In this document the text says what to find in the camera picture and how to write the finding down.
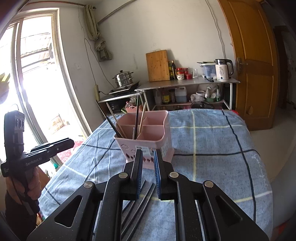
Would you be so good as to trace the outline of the hanging olive curtain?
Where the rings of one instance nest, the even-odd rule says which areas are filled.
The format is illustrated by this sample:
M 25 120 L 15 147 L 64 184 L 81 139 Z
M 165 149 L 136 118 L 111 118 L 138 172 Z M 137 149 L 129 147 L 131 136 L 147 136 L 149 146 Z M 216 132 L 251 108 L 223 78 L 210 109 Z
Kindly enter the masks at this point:
M 106 47 L 106 41 L 102 37 L 98 22 L 96 21 L 94 6 L 86 5 L 84 7 L 84 20 L 88 38 L 94 41 L 95 50 L 98 54 L 98 61 L 112 60 L 112 54 Z

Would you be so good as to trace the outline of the pink utensil caddy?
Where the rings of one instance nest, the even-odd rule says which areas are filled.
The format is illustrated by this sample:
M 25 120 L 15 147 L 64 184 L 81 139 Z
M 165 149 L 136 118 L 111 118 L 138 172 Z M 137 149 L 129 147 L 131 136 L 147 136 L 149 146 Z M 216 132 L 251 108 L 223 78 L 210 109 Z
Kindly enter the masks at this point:
M 138 127 L 142 113 L 138 114 Z M 167 110 L 146 111 L 142 132 L 139 137 L 133 139 L 136 113 L 126 113 L 120 117 L 116 126 L 120 126 L 125 133 L 125 138 L 114 136 L 126 162 L 135 158 L 136 150 L 141 149 L 143 155 L 143 167 L 154 169 L 154 151 L 161 151 L 163 160 L 171 162 L 174 155 L 174 148 L 171 141 L 171 129 L 169 112 Z

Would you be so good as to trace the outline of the white chopstick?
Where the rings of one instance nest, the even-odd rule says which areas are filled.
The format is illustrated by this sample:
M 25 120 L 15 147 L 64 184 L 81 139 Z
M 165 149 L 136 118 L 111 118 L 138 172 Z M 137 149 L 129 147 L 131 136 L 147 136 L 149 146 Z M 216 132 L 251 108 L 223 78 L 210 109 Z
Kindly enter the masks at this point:
M 139 129 L 138 129 L 137 137 L 139 137 L 141 132 L 142 132 L 142 125 L 143 125 L 143 122 L 144 122 L 144 114 L 145 114 L 145 110 L 146 110 L 146 105 L 147 105 L 147 103 L 145 102 L 143 110 L 142 110 L 142 116 L 141 116 L 141 119 L 140 119 L 140 125 L 139 125 Z

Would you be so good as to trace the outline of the dark chopsticks on table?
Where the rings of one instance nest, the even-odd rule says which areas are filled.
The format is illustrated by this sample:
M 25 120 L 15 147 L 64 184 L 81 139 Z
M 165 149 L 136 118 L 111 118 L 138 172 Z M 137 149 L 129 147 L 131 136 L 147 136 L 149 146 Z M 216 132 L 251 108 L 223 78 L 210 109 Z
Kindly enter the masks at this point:
M 152 199 L 156 185 L 144 180 L 140 188 L 140 197 L 136 201 L 129 201 L 122 210 L 121 239 L 131 240 Z

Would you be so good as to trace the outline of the dark sauce bottle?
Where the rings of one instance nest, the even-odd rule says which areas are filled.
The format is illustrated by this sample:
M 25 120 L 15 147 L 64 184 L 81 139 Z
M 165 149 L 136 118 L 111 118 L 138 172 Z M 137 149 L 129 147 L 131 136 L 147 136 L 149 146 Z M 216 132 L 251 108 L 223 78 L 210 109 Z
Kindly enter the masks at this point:
M 176 65 L 175 65 L 175 63 L 174 63 L 173 60 L 171 61 L 171 69 L 172 69 L 172 72 L 173 72 L 173 78 L 174 79 L 177 79 L 177 76 L 176 76 Z

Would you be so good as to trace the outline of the induction cooktop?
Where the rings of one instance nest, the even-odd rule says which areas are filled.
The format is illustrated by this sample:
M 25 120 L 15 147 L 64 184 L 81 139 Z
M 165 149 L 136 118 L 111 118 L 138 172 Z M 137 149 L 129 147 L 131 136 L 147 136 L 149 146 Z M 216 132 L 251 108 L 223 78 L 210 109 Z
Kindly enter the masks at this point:
M 122 86 L 122 87 L 117 87 L 115 89 L 110 90 L 110 92 L 108 93 L 109 95 L 114 95 L 114 96 L 119 96 L 119 95 L 123 95 L 125 93 L 132 93 L 133 91 L 135 91 L 139 86 L 139 81 L 126 85 L 126 86 Z

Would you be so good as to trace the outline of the red lidded jar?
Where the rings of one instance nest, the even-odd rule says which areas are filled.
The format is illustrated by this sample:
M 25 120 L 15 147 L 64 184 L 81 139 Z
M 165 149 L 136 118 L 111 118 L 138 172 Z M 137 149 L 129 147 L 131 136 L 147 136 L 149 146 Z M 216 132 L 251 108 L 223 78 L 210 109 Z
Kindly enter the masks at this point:
M 177 80 L 184 80 L 185 79 L 185 71 L 183 68 L 176 69 L 176 76 Z

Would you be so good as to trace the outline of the dark metal chopstick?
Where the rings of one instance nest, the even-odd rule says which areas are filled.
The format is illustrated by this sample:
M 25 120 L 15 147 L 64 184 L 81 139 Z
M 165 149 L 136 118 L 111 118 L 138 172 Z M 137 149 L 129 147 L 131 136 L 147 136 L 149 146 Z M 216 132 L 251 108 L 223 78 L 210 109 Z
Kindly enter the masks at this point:
M 105 119 L 108 121 L 108 123 L 110 124 L 110 126 L 112 127 L 112 129 L 115 131 L 116 135 L 119 138 L 122 138 L 123 135 L 121 134 L 121 132 L 117 129 L 117 127 L 113 124 L 113 122 L 110 120 L 110 118 L 104 113 L 103 109 L 101 108 L 101 106 L 99 105 L 98 101 L 96 101 L 100 111 L 102 112 L 103 116 L 105 117 Z

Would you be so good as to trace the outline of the clear plastic container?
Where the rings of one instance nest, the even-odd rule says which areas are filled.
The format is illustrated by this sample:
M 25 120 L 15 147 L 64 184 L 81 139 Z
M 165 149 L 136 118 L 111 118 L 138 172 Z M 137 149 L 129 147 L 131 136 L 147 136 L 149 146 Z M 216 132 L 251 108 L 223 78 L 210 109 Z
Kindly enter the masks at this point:
M 202 68 L 203 74 L 207 76 L 207 78 L 216 77 L 216 67 L 215 62 L 203 61 L 197 62 Z

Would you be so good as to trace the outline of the steel kitchen table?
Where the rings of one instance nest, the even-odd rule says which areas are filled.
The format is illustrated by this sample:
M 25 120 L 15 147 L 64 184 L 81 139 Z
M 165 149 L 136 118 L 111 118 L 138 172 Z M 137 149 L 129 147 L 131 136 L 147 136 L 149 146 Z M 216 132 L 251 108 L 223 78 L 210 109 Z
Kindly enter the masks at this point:
M 195 92 L 199 87 L 206 87 L 209 85 L 216 85 L 216 84 L 229 84 L 229 101 L 223 100 L 224 105 L 227 107 L 227 109 L 231 110 L 232 109 L 232 102 L 235 97 L 233 94 L 233 89 L 234 86 L 233 84 L 239 84 L 240 81 L 230 78 L 229 80 L 226 81 L 218 81 L 218 80 L 213 80 L 212 82 L 210 79 L 205 79 L 201 76 L 199 76 L 196 79 L 189 79 L 189 80 L 167 80 L 167 81 L 156 81 L 156 82 L 145 82 L 142 84 L 140 87 L 138 87 L 135 91 L 139 92 L 140 94 L 144 95 L 144 99 L 146 102 L 147 100 L 147 94 L 146 92 L 149 90 L 154 90 L 154 89 L 173 89 L 176 87 L 185 87 L 187 89 L 187 94 L 188 98 L 189 95 Z

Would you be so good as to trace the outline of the wooden door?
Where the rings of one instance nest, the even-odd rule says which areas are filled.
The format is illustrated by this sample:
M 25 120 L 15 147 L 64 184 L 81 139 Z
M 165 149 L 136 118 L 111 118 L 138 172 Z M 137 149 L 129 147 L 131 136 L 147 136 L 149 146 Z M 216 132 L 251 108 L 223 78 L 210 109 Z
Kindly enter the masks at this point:
M 236 111 L 251 131 L 272 128 L 278 102 L 278 49 L 258 1 L 219 1 L 235 55 Z

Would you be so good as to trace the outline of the black kitchen knife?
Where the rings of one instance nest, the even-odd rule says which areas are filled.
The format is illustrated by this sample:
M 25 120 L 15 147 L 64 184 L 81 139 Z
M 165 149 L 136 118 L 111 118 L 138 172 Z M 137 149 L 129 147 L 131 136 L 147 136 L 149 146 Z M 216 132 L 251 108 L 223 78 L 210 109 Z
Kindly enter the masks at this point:
M 202 77 L 209 82 L 214 82 L 214 80 L 212 78 L 207 78 L 207 76 L 204 74 L 202 74 Z

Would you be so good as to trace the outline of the pink basket on shelf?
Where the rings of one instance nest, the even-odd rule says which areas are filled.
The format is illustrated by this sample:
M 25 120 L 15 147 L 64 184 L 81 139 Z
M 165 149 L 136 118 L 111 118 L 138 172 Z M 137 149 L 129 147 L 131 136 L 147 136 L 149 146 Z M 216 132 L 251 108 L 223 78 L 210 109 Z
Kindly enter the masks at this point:
M 128 105 L 126 105 L 125 110 L 126 110 L 127 113 L 136 113 L 137 112 L 137 106 L 133 106 L 133 105 L 128 106 Z M 141 104 L 139 105 L 138 111 L 142 112 L 142 105 Z

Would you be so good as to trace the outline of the white jerrycan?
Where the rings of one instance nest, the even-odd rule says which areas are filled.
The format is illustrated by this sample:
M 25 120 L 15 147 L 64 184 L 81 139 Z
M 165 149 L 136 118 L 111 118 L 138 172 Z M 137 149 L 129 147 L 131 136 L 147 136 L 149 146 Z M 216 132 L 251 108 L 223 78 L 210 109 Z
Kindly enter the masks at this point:
M 175 98 L 178 103 L 187 102 L 187 89 L 184 86 L 175 88 Z

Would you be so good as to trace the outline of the glass cup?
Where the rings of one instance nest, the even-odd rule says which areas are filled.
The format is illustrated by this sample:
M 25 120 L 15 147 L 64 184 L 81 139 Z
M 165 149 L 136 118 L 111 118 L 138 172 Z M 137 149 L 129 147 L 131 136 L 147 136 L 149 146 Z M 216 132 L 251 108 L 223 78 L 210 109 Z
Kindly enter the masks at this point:
M 193 79 L 198 78 L 198 70 L 197 69 L 192 69 L 192 77 L 193 77 Z

